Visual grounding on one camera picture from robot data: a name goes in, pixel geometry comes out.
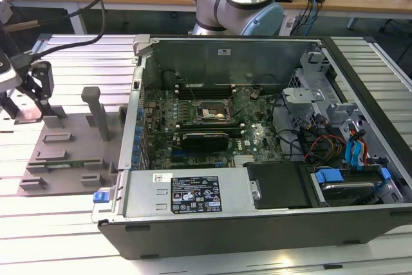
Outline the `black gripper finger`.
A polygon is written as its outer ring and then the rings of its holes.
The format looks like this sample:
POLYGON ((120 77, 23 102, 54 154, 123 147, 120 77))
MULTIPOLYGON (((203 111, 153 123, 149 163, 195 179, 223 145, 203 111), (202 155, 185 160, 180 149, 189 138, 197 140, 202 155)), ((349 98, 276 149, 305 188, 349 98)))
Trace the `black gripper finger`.
POLYGON ((16 119, 19 108, 13 100, 7 95, 7 92, 1 92, 1 107, 8 113, 11 119, 16 119))
POLYGON ((29 67, 22 89, 22 93, 35 102, 42 116, 54 115, 48 102, 54 89, 52 66, 48 61, 38 62, 29 67))

